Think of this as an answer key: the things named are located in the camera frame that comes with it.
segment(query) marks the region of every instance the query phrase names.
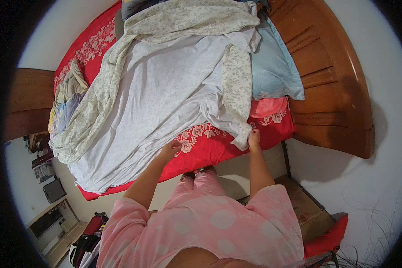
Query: hand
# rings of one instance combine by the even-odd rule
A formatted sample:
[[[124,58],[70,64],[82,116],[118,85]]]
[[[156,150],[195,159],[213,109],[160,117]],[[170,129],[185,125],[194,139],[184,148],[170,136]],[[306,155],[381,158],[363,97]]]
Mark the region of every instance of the hand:
[[[249,135],[249,149],[250,152],[262,151],[259,142],[261,141],[261,132],[259,130],[252,130]]]
[[[172,140],[168,142],[164,147],[162,147],[161,152],[156,157],[163,161],[164,163],[168,163],[173,156],[182,149],[182,144],[178,141]]]

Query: pink pants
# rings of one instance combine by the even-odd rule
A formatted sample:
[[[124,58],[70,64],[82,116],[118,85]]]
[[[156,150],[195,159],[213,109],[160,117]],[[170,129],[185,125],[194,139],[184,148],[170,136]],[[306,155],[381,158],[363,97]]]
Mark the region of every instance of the pink pants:
[[[217,175],[211,170],[203,170],[196,175],[195,179],[189,176],[182,176],[164,206],[192,191],[211,196],[226,196],[225,190],[217,179]]]

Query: white bed sheet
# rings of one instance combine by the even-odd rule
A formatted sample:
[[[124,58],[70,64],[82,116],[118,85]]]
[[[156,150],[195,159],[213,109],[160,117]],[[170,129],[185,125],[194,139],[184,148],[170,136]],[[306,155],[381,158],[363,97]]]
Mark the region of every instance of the white bed sheet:
[[[230,44],[254,52],[259,40],[252,28],[229,38],[134,42],[113,110],[87,152],[69,165],[75,183],[103,193],[135,180],[166,143],[205,121],[234,137],[248,137],[251,126],[227,113],[222,102],[222,57]]]

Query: wooden bed frame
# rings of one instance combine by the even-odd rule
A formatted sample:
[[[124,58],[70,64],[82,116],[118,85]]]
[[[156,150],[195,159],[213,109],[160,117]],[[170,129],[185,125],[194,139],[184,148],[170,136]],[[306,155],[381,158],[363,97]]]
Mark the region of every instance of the wooden bed frame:
[[[341,24],[323,0],[269,0],[278,29],[305,89],[289,99],[301,142],[370,158],[374,126],[365,77]],[[8,103],[5,140],[46,131],[54,72],[17,69]]]

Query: light blue pillow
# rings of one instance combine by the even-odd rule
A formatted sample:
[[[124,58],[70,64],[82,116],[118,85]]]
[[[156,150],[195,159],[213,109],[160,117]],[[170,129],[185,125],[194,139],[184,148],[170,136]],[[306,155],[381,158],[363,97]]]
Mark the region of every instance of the light blue pillow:
[[[276,27],[265,13],[259,13],[257,26],[261,43],[252,57],[253,98],[280,98],[289,95],[304,100],[304,87],[295,62],[290,56]]]

